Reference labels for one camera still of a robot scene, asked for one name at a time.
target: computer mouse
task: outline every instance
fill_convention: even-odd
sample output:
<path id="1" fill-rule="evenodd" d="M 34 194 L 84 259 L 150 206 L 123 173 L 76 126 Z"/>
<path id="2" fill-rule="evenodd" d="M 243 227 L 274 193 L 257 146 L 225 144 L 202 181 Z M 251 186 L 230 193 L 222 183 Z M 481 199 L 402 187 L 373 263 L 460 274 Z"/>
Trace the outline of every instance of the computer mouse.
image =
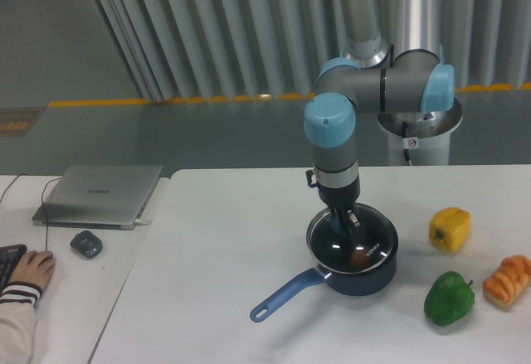
<path id="1" fill-rule="evenodd" d="M 87 259 L 94 258 L 103 249 L 101 240 L 88 230 L 77 234 L 70 242 L 70 246 Z"/>

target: saucepan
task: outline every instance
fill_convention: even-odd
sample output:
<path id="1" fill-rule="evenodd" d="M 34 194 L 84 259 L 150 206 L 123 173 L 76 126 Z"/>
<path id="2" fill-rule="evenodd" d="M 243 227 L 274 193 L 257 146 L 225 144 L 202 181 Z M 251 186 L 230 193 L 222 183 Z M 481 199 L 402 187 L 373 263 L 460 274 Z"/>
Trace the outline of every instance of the saucepan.
<path id="1" fill-rule="evenodd" d="M 269 298 L 251 310 L 251 320 L 260 323 L 303 289 L 322 283 L 341 294 L 374 294 L 391 281 L 397 269 L 398 235 L 394 225 L 371 206 L 356 203 L 355 229 L 362 237 L 353 242 L 335 226 L 329 208 L 309 223 L 306 244 L 317 260 L 314 268 L 296 275 Z"/>

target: yellow floor stripe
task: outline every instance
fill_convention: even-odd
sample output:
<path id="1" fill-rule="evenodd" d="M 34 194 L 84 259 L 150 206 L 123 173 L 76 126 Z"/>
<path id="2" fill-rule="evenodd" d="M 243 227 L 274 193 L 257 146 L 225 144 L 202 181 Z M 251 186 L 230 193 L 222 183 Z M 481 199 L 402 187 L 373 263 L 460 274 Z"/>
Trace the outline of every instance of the yellow floor stripe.
<path id="1" fill-rule="evenodd" d="M 490 86 L 483 85 L 469 85 L 465 88 L 455 88 L 456 93 L 470 93 L 470 92 L 492 92 L 492 91 L 508 91 L 516 90 L 510 84 L 492 84 Z M 522 84 L 519 90 L 531 90 L 531 83 Z M 299 93 L 284 93 L 280 95 L 280 100 L 309 100 L 315 97 L 315 92 L 311 92 L 306 96 Z M 250 97 L 248 95 L 237 95 L 232 99 L 228 99 L 226 96 L 213 96 L 209 99 L 204 99 L 200 96 L 189 97 L 184 99 L 182 97 L 174 97 L 167 99 L 160 104 L 186 104 L 186 103 L 227 103 L 232 101 L 265 101 L 273 100 L 272 95 L 257 95 Z M 86 107 L 86 106 L 98 106 L 98 105 L 144 105 L 149 104 L 146 99 L 108 99 L 108 100 L 72 100 L 72 101 L 52 101 L 49 107 Z"/>
<path id="2" fill-rule="evenodd" d="M 48 107 L 82 107 L 95 105 L 142 105 L 147 104 L 146 99 L 109 99 L 109 100 L 72 100 L 52 101 Z"/>

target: white desk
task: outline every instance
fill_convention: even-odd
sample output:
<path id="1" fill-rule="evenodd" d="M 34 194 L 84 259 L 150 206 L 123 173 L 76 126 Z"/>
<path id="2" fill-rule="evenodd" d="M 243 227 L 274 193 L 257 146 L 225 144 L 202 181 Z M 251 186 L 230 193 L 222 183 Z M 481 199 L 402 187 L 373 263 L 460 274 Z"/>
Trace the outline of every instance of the white desk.
<path id="1" fill-rule="evenodd" d="M 0 177 L 0 194 L 14 177 Z M 25 244 L 44 250 L 46 227 L 34 226 L 32 216 L 41 193 L 54 177 L 19 177 L 0 203 L 0 246 Z M 168 180 L 161 179 L 146 211 L 154 216 L 157 200 Z M 51 192 L 55 183 L 46 189 Z M 48 249 L 56 271 L 37 303 L 37 327 L 32 363 L 76 364 L 90 360 L 95 345 L 127 278 L 149 226 L 133 231 L 97 230 L 104 249 L 92 260 L 74 253 L 70 241 L 82 229 L 50 227 Z"/>
<path id="2" fill-rule="evenodd" d="M 397 274 L 382 291 L 349 297 L 304 290 L 263 323 L 250 310 L 314 266 L 306 228 L 324 207 L 304 169 L 178 172 L 139 252 L 94 364 L 528 362 L 531 292 L 508 311 L 481 283 L 509 255 L 531 255 L 531 166 L 361 168 L 360 202 L 399 235 Z M 472 214 L 456 255 L 427 238 L 447 206 Z M 423 313 L 435 279 L 473 279 L 472 312 L 446 328 Z"/>

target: yellow bell pepper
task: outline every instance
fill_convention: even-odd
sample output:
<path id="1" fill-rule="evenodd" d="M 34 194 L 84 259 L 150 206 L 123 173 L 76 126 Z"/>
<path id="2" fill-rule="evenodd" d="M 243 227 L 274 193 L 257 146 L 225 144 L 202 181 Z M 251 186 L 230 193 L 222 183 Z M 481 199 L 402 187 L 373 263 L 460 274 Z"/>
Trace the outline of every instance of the yellow bell pepper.
<path id="1" fill-rule="evenodd" d="M 470 233 L 470 213 L 452 207 L 438 211 L 430 221 L 430 241 L 443 250 L 457 251 Z"/>

